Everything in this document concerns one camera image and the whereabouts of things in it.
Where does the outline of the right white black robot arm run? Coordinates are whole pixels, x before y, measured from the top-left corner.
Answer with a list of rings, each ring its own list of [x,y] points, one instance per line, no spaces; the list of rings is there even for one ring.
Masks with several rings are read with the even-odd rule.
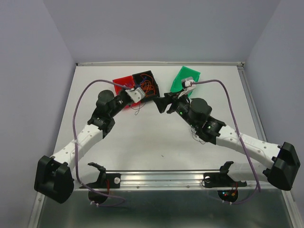
[[[165,93],[153,101],[160,113],[176,112],[202,141],[232,149],[259,162],[259,165],[230,163],[228,169],[219,173],[221,184],[258,179],[280,190],[292,189],[301,165],[292,144],[278,145],[237,133],[236,129],[212,117],[211,106],[202,98]]]

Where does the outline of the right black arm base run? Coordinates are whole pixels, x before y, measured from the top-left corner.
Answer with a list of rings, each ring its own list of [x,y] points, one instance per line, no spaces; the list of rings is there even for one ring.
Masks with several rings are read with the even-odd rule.
[[[227,161],[220,167],[219,172],[204,173],[201,181],[202,187],[205,188],[219,188],[219,187],[246,187],[247,182],[234,181],[228,176],[230,166],[234,164],[233,161]]]

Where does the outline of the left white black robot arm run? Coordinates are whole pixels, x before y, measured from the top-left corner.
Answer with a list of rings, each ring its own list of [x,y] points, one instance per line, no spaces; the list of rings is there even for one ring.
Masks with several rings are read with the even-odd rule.
[[[80,180],[78,162],[110,133],[115,124],[114,117],[141,98],[136,89],[122,89],[118,95],[110,90],[100,92],[96,108],[83,130],[74,133],[74,139],[60,151],[50,157],[44,155],[40,158],[34,190],[58,203],[64,203],[77,189],[77,181],[82,187],[107,199],[109,194],[98,192]]]

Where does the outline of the red plastic bin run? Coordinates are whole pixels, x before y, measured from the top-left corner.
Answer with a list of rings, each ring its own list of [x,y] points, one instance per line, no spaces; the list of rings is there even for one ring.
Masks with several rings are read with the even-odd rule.
[[[113,79],[113,82],[122,86],[126,86],[128,88],[133,88],[135,86],[135,82],[132,76],[125,76],[121,78]],[[120,86],[114,85],[114,89],[116,95],[119,95],[122,88]]]

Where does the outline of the green plastic bin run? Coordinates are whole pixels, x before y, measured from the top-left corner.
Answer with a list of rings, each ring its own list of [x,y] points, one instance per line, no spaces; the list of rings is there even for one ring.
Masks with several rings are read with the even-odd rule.
[[[175,92],[181,91],[182,90],[181,81],[188,77],[192,77],[195,82],[198,82],[198,80],[200,78],[200,72],[190,69],[186,66],[182,66],[179,73],[173,80],[173,83],[170,88],[170,92],[175,93]]]

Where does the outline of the black plastic bin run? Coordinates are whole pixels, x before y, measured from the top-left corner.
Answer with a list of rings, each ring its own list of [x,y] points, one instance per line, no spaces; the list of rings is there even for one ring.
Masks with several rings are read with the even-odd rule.
[[[145,98],[141,100],[141,103],[152,101],[153,98],[160,96],[158,84],[151,71],[133,74],[132,77],[135,84],[145,92]]]

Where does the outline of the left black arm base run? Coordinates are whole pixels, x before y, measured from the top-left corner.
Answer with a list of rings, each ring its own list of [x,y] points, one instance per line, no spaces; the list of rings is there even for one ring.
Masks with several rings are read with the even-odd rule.
[[[81,177],[82,182],[92,189],[119,189],[121,184],[121,174],[109,172],[104,166],[95,162],[90,162],[88,166],[94,168],[97,173],[85,174]]]

